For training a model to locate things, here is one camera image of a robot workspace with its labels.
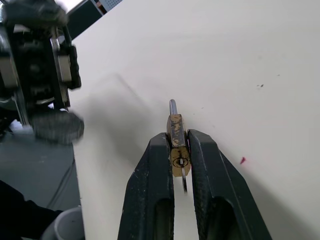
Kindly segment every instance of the white table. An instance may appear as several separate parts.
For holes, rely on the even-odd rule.
[[[74,151],[86,238],[117,239],[127,181],[174,98],[243,174],[274,240],[319,239],[319,7],[125,0],[82,33],[70,99],[85,121]],[[192,193],[174,184],[175,240],[198,239]]]

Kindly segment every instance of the black cable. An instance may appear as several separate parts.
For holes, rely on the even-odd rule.
[[[57,200],[59,199],[59,197],[61,196],[62,192],[64,191],[71,175],[72,175],[72,171],[75,165],[75,158],[73,158],[73,161],[71,163],[71,165],[68,167],[68,169],[65,171],[64,175],[61,178],[61,181],[57,187],[57,189],[55,190],[51,200],[49,201],[49,203],[47,204],[46,208],[50,209],[51,207],[53,207],[55,205],[55,203],[57,202]]]

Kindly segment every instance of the gray floor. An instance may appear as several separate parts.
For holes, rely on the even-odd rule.
[[[49,144],[31,134],[9,134],[0,140],[0,180],[20,191],[26,200],[46,207],[74,159],[73,147]],[[51,207],[67,210],[80,205],[76,167]]]

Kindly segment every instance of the red speck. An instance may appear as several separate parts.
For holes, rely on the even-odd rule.
[[[247,159],[243,156],[242,159],[241,159],[240,164],[243,164],[245,162],[245,160],[247,160]]]

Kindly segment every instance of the robotic arm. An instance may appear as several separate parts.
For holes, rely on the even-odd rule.
[[[83,121],[60,111],[70,107],[68,90],[81,87],[66,12],[54,0],[13,0],[2,6],[1,18],[0,128],[17,118],[46,140],[80,138]]]

